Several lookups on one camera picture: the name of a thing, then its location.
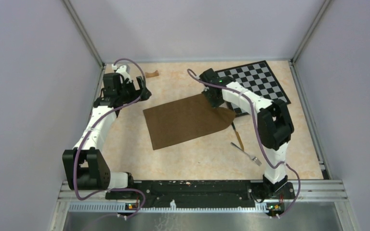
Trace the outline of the brown fabric napkin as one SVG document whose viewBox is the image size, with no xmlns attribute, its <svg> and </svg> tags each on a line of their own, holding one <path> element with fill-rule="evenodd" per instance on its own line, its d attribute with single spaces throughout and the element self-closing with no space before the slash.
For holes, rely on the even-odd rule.
<svg viewBox="0 0 370 231">
<path fill-rule="evenodd" d="M 143 110 L 153 150 L 177 145 L 228 128 L 236 113 L 212 107 L 203 94 Z"/>
</svg>

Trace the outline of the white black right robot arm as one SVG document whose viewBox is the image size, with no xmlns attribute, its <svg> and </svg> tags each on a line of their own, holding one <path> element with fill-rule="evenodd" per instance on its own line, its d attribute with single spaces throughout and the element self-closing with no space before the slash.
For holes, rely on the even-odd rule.
<svg viewBox="0 0 370 231">
<path fill-rule="evenodd" d="M 204 85 L 202 93 L 212 107 L 228 102 L 252 116 L 259 148 L 267 163 L 263 191 L 267 197 L 277 198 L 288 181 L 286 152 L 294 132 L 287 104 L 255 94 L 231 77 L 220 77 L 211 68 L 199 76 L 188 69 L 188 74 Z"/>
</svg>

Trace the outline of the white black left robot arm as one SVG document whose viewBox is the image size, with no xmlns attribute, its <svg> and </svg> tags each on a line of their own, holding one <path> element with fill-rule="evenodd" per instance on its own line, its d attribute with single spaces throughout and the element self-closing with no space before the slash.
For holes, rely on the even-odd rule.
<svg viewBox="0 0 370 231">
<path fill-rule="evenodd" d="M 152 95 L 142 77 L 132 78 L 130 67 L 112 65 L 104 74 L 100 96 L 94 101 L 91 117 L 79 141 L 62 155 L 66 178 L 71 190 L 106 190 L 117 188 L 124 199 L 133 197 L 134 184 L 128 172 L 112 173 L 102 149 L 106 137 L 118 118 L 119 107 L 133 101 L 146 101 Z"/>
</svg>

